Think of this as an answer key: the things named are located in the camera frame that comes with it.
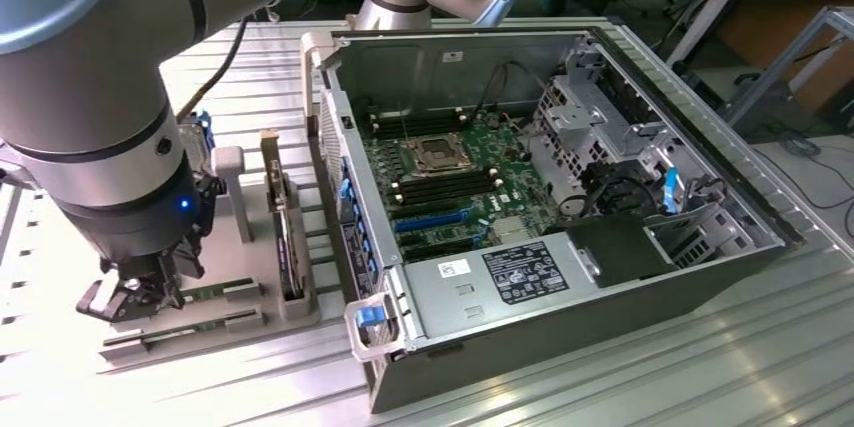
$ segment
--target power supply label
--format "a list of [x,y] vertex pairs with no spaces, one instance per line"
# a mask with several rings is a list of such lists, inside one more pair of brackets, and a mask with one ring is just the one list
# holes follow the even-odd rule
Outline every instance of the power supply label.
[[543,242],[483,254],[483,261],[506,304],[518,304],[570,288]]

